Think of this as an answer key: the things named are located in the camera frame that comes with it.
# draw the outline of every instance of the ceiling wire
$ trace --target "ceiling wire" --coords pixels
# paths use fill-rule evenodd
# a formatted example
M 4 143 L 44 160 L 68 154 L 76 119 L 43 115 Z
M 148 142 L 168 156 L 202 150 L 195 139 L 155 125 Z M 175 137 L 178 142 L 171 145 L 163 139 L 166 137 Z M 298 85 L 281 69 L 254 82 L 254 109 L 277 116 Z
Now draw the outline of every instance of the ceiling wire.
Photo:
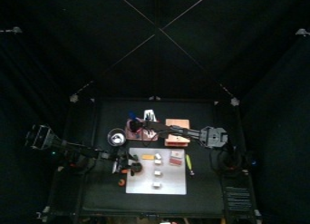
M 159 18 L 160 18 L 160 0 L 155 0 L 155 23 L 147 18 L 147 16 L 135 8 L 135 6 L 127 1 L 127 0 L 123 0 L 134 9 L 135 11 L 144 17 L 146 20 L 148 20 L 148 22 L 155 26 L 156 28 L 156 33 L 160 31 L 163 33 L 163 35 L 171 40 L 171 42 L 176 45 L 176 47 L 182 50 L 182 52 L 186 54 L 186 56 L 192 60 L 192 62 L 195 63 L 195 65 L 198 65 L 198 67 L 204 71 L 207 72 L 206 68 L 200 65 L 200 63 L 195 60 L 195 58 L 187 53 L 187 51 L 180 47 L 180 45 L 176 43 L 176 41 L 172 39 L 172 37 L 163 31 L 203 0 L 199 0 L 163 28 L 159 28 Z M 123 56 L 123 58 L 116 61 L 111 67 L 108 67 L 103 74 L 107 73 L 107 71 L 110 71 L 114 66 L 155 36 L 156 34 L 154 34 L 147 40 L 144 40 L 142 42 L 142 44 L 139 44 L 136 46 L 136 48 L 134 48 L 134 50 L 131 50 L 128 52 L 128 54 L 126 54 Z M 156 57 L 159 57 L 159 43 L 156 43 Z M 158 65 L 155 65 L 155 70 L 154 70 L 154 92 L 156 92 L 156 74 L 158 74 Z M 228 91 L 228 89 L 212 78 L 214 82 L 219 84 L 220 88 L 226 91 L 226 93 L 230 95 L 231 98 L 234 98 L 234 94 Z M 77 90 L 77 92 L 72 95 L 72 96 L 76 96 L 95 81 L 92 80 L 89 83 L 87 83 L 81 89 Z
M 199 0 L 163 28 L 164 30 L 203 0 Z

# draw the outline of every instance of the black curtain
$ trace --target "black curtain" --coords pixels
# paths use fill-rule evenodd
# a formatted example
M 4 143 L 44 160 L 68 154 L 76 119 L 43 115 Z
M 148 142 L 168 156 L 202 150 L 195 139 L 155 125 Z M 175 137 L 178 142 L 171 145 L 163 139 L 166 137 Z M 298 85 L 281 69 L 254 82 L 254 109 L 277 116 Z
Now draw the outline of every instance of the black curtain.
M 301 36 L 240 106 L 258 158 L 255 195 L 270 223 L 309 223 L 309 54 L 310 37 Z
M 29 44 L 17 34 L 0 34 L 1 223 L 28 223 L 45 206 L 52 159 L 24 147 L 25 135 L 35 123 L 48 123 L 61 136 L 69 104 Z

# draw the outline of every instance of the black enclosure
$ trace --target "black enclosure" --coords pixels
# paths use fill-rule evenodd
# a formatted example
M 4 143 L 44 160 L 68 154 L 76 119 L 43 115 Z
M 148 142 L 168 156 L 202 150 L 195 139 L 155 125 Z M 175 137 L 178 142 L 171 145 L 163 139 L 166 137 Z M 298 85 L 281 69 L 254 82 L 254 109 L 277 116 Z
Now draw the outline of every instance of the black enclosure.
M 0 0 L 0 222 L 36 221 L 56 178 L 57 156 L 23 147 L 32 125 L 98 144 L 89 107 L 158 97 L 239 100 L 265 221 L 309 223 L 309 2 Z

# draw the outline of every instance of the black wall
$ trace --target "black wall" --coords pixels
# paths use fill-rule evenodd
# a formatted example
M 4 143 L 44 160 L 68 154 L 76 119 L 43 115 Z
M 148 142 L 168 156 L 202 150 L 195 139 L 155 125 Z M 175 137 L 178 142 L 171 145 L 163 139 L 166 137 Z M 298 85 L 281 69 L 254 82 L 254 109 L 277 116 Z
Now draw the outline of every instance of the black wall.
M 258 168 L 259 206 L 278 223 L 309 223 L 310 38 L 301 37 L 243 99 L 242 121 Z

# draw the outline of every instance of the metal bracket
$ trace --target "metal bracket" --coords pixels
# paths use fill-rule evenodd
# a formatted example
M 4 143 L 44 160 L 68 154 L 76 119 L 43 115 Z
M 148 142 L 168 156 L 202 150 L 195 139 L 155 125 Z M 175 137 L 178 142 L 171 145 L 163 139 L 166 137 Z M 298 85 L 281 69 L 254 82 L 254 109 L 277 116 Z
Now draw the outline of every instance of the metal bracket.
M 148 219 L 148 220 L 159 220 L 160 216 L 156 213 L 142 213 L 139 218 Z

